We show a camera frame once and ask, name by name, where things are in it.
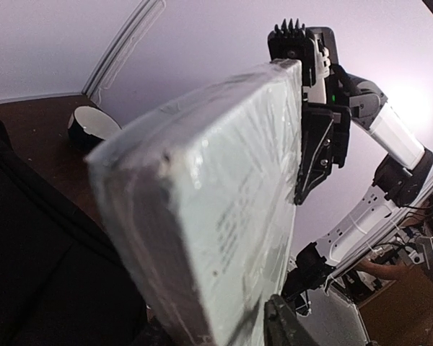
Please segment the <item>black student backpack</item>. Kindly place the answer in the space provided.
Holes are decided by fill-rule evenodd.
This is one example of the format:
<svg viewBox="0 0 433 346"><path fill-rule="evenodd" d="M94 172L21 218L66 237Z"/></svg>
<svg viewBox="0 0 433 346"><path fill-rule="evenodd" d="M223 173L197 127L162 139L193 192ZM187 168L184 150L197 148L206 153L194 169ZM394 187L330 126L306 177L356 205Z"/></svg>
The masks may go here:
<svg viewBox="0 0 433 346"><path fill-rule="evenodd" d="M170 345L110 240L0 121L0 345Z"/></svg>

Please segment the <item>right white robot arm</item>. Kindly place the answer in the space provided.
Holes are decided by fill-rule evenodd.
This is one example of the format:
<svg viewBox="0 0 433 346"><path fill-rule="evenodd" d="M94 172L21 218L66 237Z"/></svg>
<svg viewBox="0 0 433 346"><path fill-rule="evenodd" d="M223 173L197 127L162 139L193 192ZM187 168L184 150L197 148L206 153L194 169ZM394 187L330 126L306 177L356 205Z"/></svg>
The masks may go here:
<svg viewBox="0 0 433 346"><path fill-rule="evenodd" d="M272 61L302 64L302 154L295 205L303 204L333 167L345 164L351 125L386 151L354 209L296 256L281 295L291 307L299 308L303 295L326 285L351 249L378 223L413 205L432 169L433 152L408 130L376 83L345 71L331 28L284 20L269 33L268 49Z"/></svg>

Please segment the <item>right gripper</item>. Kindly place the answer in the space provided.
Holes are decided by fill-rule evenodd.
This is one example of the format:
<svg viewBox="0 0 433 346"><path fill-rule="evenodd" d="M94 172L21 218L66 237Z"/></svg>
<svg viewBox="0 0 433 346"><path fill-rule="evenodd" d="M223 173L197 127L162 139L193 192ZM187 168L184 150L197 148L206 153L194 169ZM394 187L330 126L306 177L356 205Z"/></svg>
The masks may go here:
<svg viewBox="0 0 433 346"><path fill-rule="evenodd" d="M268 35L271 60L302 65L301 162L294 190L295 205L342 168L349 147L351 110L344 104L336 71L341 67L334 32L284 20Z"/></svg>

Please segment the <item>pale green book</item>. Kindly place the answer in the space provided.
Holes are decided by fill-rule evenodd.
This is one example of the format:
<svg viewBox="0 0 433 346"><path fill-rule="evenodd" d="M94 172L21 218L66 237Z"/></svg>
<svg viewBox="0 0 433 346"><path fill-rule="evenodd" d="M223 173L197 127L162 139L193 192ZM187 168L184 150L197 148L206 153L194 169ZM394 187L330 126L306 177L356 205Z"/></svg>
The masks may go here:
<svg viewBox="0 0 433 346"><path fill-rule="evenodd" d="M299 61L263 63L130 122L88 156L105 230L178 345L262 345L287 274Z"/></svg>

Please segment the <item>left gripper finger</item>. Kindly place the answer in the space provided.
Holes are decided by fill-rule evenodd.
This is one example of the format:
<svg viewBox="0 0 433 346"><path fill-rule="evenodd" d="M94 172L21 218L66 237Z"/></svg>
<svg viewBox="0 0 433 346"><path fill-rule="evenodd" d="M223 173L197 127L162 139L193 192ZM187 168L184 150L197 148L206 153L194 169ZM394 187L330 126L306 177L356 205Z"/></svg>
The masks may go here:
<svg viewBox="0 0 433 346"><path fill-rule="evenodd" d="M264 345L310 345L310 336L284 299L274 294L264 304Z"/></svg>

